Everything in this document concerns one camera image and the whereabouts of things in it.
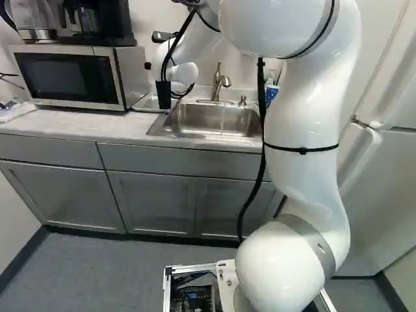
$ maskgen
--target floor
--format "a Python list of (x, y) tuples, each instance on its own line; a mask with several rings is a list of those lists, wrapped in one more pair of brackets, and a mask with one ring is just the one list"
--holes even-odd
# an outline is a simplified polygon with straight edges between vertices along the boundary
[[(234, 249), (52, 233), (0, 297), (1, 312), (161, 312), (162, 271), (230, 259)], [(391, 312), (372, 280), (331, 280), (338, 312)]]

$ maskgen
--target countertop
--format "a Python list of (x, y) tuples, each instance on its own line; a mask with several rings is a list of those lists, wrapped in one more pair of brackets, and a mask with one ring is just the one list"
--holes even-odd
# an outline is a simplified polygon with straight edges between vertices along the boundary
[(0, 134), (195, 150), (261, 152), (260, 142), (244, 138), (222, 141), (146, 135), (158, 116), (134, 111), (119, 113), (38, 108), (1, 124)]

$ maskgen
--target microwave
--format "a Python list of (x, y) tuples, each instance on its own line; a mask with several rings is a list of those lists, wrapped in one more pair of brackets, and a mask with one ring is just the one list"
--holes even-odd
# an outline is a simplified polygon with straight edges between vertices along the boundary
[(150, 92), (144, 47), (10, 45), (36, 105), (126, 111)]

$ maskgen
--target stainless steel sink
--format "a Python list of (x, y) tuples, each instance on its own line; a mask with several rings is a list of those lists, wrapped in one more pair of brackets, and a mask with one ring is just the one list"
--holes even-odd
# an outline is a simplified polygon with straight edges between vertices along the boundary
[(218, 139), (261, 138), (257, 105), (178, 103), (168, 116), (159, 116), (148, 135)]

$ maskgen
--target baseboard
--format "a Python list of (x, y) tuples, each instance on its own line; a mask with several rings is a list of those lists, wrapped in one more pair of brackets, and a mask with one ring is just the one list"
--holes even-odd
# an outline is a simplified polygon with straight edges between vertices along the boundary
[(193, 246), (208, 246), (217, 248), (238, 248), (240, 243), (237, 240), (201, 239), (194, 237), (175, 237), (145, 234), (118, 234), (88, 231), (85, 229), (68, 229), (64, 227), (45, 226), (52, 233), (65, 235), (90, 237), (95, 239), (110, 239), (113, 241), (139, 241), (139, 242), (160, 242), (164, 244), (180, 244)]
[(396, 289), (391, 285), (389, 279), (382, 271), (375, 276), (375, 280), (379, 290), (384, 295), (392, 311), (409, 312), (402, 299), (400, 299), (397, 294)]
[(3, 291), (8, 287), (13, 278), (18, 275), (20, 270), (25, 266), (26, 262), (31, 258), (32, 254), (41, 245), (44, 239), (49, 234), (48, 230), (42, 226), (38, 231), (29, 239), (26, 245), (15, 256), (13, 261), (5, 268), (2, 274), (0, 274), (0, 296)]

